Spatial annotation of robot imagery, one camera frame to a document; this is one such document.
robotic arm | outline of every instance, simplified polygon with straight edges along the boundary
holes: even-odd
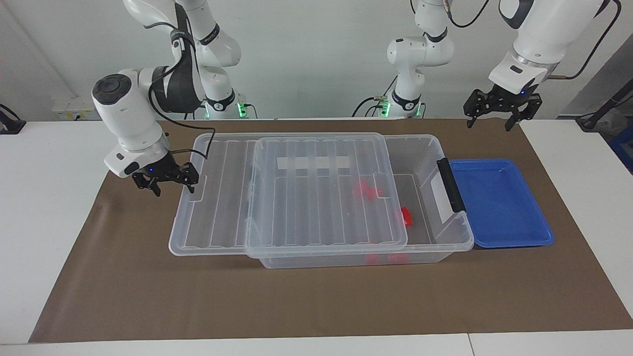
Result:
[[[389,63],[398,70],[396,87],[388,93],[389,116],[414,116],[424,85],[421,68],[445,65],[453,57],[442,0],[419,0],[415,23],[423,32],[421,37],[396,39],[387,48]]]
[[[503,20],[518,31],[510,51],[488,78],[489,92],[476,89],[464,104],[464,114],[477,117],[510,112],[506,130],[534,118],[542,104],[534,91],[547,80],[571,44],[610,0],[500,0]]]
[[[176,64],[125,69],[95,84],[96,110],[118,138],[105,163],[117,176],[131,175],[139,189],[151,189],[156,196],[160,195],[158,183],[165,181],[184,184],[193,192],[198,172],[191,163],[176,163],[155,111],[192,113],[206,101],[210,118],[245,117],[240,96],[221,68],[238,64],[241,50],[220,30],[206,0],[123,3],[147,29],[169,31]]]

brown paper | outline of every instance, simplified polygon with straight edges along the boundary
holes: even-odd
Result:
[[[267,270],[247,256],[175,257],[167,244],[182,187],[163,183],[156,198],[108,174],[30,342],[633,328],[519,127],[507,133],[499,119],[471,130],[463,120],[214,124],[219,132],[433,134],[449,159],[509,158],[556,241],[426,265]],[[163,127],[173,149],[202,133]]]

white wall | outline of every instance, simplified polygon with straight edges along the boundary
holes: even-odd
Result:
[[[72,95],[54,71],[0,1],[0,103],[25,120],[53,120],[51,97]]]
[[[15,14],[74,91],[89,96],[93,83],[122,68],[173,63],[169,38],[144,30],[117,0],[0,0]],[[544,105],[539,117],[554,118],[633,32],[633,0],[622,0],[621,20],[605,40],[585,74],[574,81],[551,81],[539,88]],[[481,1],[455,1],[458,22],[471,19]],[[386,47],[395,38],[420,35],[406,0],[210,0],[215,18],[242,47],[242,61],[228,68],[234,87],[254,103],[261,117],[349,116],[367,96],[382,94],[395,71]],[[593,21],[570,49],[556,73],[580,67],[610,21],[609,8]],[[468,29],[450,28],[454,60],[428,68],[423,101],[427,117],[463,117],[461,107],[475,89],[488,91],[487,75],[516,36],[491,1]],[[18,53],[0,70],[25,69]],[[10,80],[11,85],[22,80]],[[23,95],[55,96],[43,87]]]
[[[583,115],[598,110],[604,103],[633,79],[633,35],[606,62],[596,76],[565,108],[563,114]],[[633,100],[619,106],[625,115],[633,115]]]

clear plastic storage box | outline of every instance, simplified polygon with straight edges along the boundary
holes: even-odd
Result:
[[[208,160],[192,156],[200,183],[183,190],[170,250],[245,254],[272,269],[438,262],[473,246],[442,158],[430,135],[217,134]]]

electrical socket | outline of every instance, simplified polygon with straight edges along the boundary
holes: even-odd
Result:
[[[58,120],[99,120],[91,98],[59,98],[52,110]]]

